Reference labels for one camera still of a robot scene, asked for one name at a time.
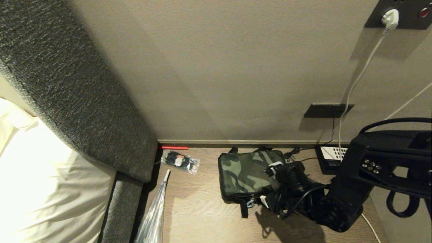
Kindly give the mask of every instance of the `power outlet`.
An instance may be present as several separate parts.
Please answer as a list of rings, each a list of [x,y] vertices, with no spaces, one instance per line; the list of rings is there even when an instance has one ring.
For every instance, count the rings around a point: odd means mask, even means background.
[[[391,9],[399,11],[398,29],[427,29],[432,23],[432,0],[380,0],[365,27],[384,28],[382,16]]]
[[[354,107],[348,105],[347,113]],[[345,109],[345,104],[311,104],[309,109],[303,115],[305,118],[339,118]]]

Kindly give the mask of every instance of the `red object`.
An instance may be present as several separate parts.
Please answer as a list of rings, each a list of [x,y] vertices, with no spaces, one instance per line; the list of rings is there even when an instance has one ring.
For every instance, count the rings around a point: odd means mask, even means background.
[[[179,147],[179,146],[159,146],[160,149],[178,149],[178,150],[186,150],[189,147]]]
[[[424,9],[422,9],[422,11],[420,11],[419,18],[422,19],[422,18],[426,17],[428,14],[429,14],[429,9],[424,8]]]

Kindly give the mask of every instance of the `umbrella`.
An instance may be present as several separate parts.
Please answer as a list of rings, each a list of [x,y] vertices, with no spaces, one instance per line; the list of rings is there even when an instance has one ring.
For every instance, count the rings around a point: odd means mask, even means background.
[[[137,237],[134,243],[160,243],[163,230],[163,207],[165,201],[165,189],[170,170],[159,187],[149,210],[141,221]]]

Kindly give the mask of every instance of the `baseboard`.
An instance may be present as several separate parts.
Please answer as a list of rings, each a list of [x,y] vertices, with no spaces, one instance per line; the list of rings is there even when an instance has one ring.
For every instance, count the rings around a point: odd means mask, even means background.
[[[173,140],[161,139],[161,145],[176,145],[187,147],[214,147],[214,148],[228,148],[228,147],[258,147],[267,146],[274,148],[290,148],[290,147],[315,147],[319,144],[317,141],[312,140]],[[349,144],[349,141],[342,141],[342,145]]]

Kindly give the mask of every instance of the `beige wall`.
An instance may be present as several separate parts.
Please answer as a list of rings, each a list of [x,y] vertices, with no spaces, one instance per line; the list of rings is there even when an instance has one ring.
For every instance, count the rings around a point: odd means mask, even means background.
[[[342,101],[382,31],[363,28],[377,0],[71,2],[160,140],[326,141],[304,112]],[[430,29],[384,40],[344,140],[431,82]]]

